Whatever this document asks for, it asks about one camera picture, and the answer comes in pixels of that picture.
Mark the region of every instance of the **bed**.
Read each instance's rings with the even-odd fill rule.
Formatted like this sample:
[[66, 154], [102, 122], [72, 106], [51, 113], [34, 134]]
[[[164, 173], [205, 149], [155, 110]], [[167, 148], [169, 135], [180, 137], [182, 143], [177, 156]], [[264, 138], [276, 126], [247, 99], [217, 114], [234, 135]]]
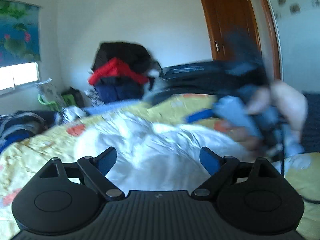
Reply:
[[[161, 125], [157, 127], [161, 127], [162, 130], [166, 129], [166, 132], [173, 131], [177, 127], [186, 130], [184, 117], [202, 108], [209, 108], [214, 101], [214, 96], [178, 95], [172, 96], [170, 99], [153, 107], [145, 102], [131, 101], [120, 102], [113, 106], [102, 106], [100, 109], [89, 108], [85, 109], [85, 111], [95, 115], [82, 118], [73, 124], [55, 126], [43, 134], [12, 144], [0, 156], [0, 240], [10, 239], [19, 231], [11, 213], [12, 200], [50, 158], [59, 157], [62, 162], [75, 162], [79, 157], [99, 154], [98, 151], [106, 147], [109, 141], [103, 141], [106, 145], [98, 141], [95, 143], [95, 138], [100, 138], [100, 134], [97, 134], [97, 131], [103, 130], [103, 127], [106, 127], [106, 123], [109, 123], [108, 132], [113, 129], [117, 132], [117, 138], [119, 138], [119, 133], [122, 137], [126, 137], [128, 130], [121, 130], [120, 128], [125, 122], [122, 121], [125, 120], [125, 117], [131, 117], [139, 120], [140, 123], [145, 123], [144, 127], [159, 123]], [[226, 136], [221, 136], [219, 132], [214, 131], [218, 122], [218, 119], [210, 118], [201, 120], [191, 126], [188, 125], [189, 130], [185, 133], [188, 136], [183, 138], [184, 141], [189, 142], [194, 139], [190, 129], [201, 131], [203, 134], [216, 133], [216, 138], [220, 142], [228, 141]], [[71, 125], [79, 124], [83, 126], [83, 132], [86, 133], [87, 140], [83, 138], [84, 134], [68, 133]], [[93, 134], [90, 140], [88, 140], [89, 136], [87, 136], [89, 133]], [[172, 141], [172, 138], [170, 139], [170, 143], [173, 145], [176, 141]], [[210, 140], [207, 139], [202, 142], [202, 144], [204, 143], [210, 143]], [[248, 156], [245, 155], [241, 146], [236, 143], [228, 143], [232, 145], [235, 152], [240, 153], [237, 157], [240, 159], [242, 157], [243, 161], [248, 161], [246, 159]], [[90, 148], [90, 145], [94, 145], [96, 152], [88, 150], [93, 149], [92, 147]], [[319, 186], [314, 186], [317, 177], [314, 173], [315, 171], [319, 173], [318, 167], [320, 167], [319, 154], [313, 153], [305, 155], [303, 158], [303, 160], [293, 158], [286, 161], [287, 167], [290, 167], [286, 171], [286, 179], [300, 194], [310, 199], [320, 199], [320, 188]], [[305, 203], [305, 214], [297, 231], [306, 239], [319, 240], [319, 217], [319, 205]]]

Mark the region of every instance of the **cable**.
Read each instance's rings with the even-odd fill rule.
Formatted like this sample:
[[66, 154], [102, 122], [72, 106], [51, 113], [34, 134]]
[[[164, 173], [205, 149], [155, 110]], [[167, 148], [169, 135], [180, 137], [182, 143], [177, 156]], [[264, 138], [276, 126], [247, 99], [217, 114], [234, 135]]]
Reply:
[[281, 136], [282, 136], [282, 149], [280, 152], [280, 160], [281, 160], [281, 175], [284, 177], [284, 131], [283, 126], [281, 125]]
[[302, 195], [300, 195], [302, 197], [302, 199], [305, 201], [305, 202], [309, 202], [311, 204], [320, 204], [320, 201], [319, 200], [311, 200], [311, 199], [308, 199]]

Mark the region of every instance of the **person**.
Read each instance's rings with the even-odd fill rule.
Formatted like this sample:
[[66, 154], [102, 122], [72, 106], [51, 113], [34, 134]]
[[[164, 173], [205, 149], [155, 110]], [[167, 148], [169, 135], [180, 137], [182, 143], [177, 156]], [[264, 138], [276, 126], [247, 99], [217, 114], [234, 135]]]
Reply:
[[[269, 88], [261, 87], [247, 104], [247, 113], [250, 115], [261, 113], [268, 105], [273, 104], [286, 118], [293, 134], [305, 148], [305, 152], [320, 152], [320, 133], [314, 122], [320, 117], [320, 110], [316, 102], [320, 102], [320, 95], [302, 94], [277, 80]], [[233, 127], [225, 123], [226, 134], [240, 143], [253, 155], [260, 155], [258, 149], [261, 142], [258, 138], [249, 136], [243, 127]]]

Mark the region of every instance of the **wall picture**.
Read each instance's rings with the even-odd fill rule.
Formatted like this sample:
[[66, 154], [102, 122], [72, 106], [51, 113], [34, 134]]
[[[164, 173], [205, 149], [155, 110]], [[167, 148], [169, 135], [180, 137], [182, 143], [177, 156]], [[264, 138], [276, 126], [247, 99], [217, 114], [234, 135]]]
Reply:
[[290, 5], [290, 12], [291, 14], [296, 14], [300, 12], [300, 6], [298, 3], [294, 3], [292, 5]]
[[284, 6], [285, 2], [286, 2], [286, 0], [278, 0], [278, 5], [279, 6]]
[[39, 60], [39, 7], [0, 0], [0, 67]]

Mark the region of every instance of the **hand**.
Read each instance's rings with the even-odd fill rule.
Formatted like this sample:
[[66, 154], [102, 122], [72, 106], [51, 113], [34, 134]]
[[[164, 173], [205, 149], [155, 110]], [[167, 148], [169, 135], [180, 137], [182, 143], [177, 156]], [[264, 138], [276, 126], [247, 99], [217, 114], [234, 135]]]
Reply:
[[302, 129], [307, 118], [307, 99], [300, 92], [277, 80], [270, 89], [261, 87], [247, 104], [248, 114], [261, 113], [267, 106], [273, 104], [287, 119], [292, 132], [301, 138]]

